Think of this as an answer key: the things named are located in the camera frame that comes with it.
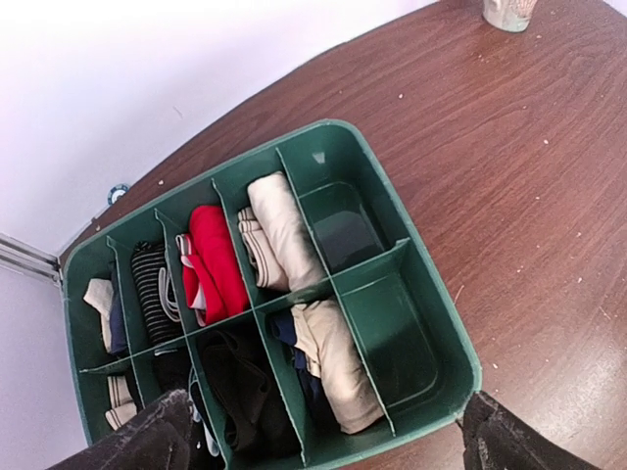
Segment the white patterned ceramic mug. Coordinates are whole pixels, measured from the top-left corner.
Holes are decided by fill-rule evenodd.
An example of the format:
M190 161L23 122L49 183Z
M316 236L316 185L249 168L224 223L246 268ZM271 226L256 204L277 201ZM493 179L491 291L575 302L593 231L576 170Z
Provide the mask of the white patterned ceramic mug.
M506 32L522 32L531 20L537 0L484 0L483 18Z

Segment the green compartment tray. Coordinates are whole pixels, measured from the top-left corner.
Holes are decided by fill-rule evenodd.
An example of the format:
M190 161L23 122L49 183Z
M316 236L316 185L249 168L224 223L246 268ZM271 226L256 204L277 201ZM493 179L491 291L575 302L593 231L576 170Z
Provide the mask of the green compartment tray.
M287 177L325 277L294 292L256 286L237 227L250 205L247 187L281 171ZM200 206L222 208L250 306L201 327L187 306L175 236ZM152 346L131 274L140 241L164 243L182 334ZM128 354L106 353L99 313L83 300L89 280L112 280L120 294ZM107 377L130 370L143 408L169 389L196 383L228 469L336 468L418 439L456 420L481 386L481 367L454 303L385 171L359 131L323 120L218 165L144 205L76 246L63 288L72 375L92 446L115 431ZM291 349L270 332L269 318L294 305L334 299L351 331L384 415L348 435L314 422ZM212 330L254 329L263 343L300 451L249 458L224 438L226 413L208 385L198 342Z

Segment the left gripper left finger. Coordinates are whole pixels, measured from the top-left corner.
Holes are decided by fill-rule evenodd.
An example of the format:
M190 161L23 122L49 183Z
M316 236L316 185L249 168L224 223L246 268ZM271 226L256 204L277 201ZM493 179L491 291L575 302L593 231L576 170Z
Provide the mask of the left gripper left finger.
M55 464L55 469L187 469L191 459L189 394L163 394L98 443Z

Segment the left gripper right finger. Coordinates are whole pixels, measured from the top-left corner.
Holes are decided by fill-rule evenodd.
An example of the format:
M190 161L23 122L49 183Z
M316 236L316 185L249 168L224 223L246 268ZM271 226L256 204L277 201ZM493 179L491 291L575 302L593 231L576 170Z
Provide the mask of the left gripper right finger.
M463 465L471 469L591 469L588 461L555 445L480 391L462 418Z

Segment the cream underwear navy trim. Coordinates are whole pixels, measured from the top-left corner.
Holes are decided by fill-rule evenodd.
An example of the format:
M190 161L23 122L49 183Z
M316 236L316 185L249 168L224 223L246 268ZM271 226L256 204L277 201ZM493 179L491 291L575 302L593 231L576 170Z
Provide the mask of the cream underwear navy trim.
M383 417L336 300L293 305L273 314L269 328L293 353L306 405L317 425L354 435Z

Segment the cream boxer underwear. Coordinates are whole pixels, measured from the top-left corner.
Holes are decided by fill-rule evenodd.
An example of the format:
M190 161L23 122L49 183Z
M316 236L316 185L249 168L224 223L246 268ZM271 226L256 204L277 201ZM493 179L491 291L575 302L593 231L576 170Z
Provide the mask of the cream boxer underwear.
M321 281L324 268L285 174L253 181L247 194L250 205L237 213L237 227L256 286L294 292Z

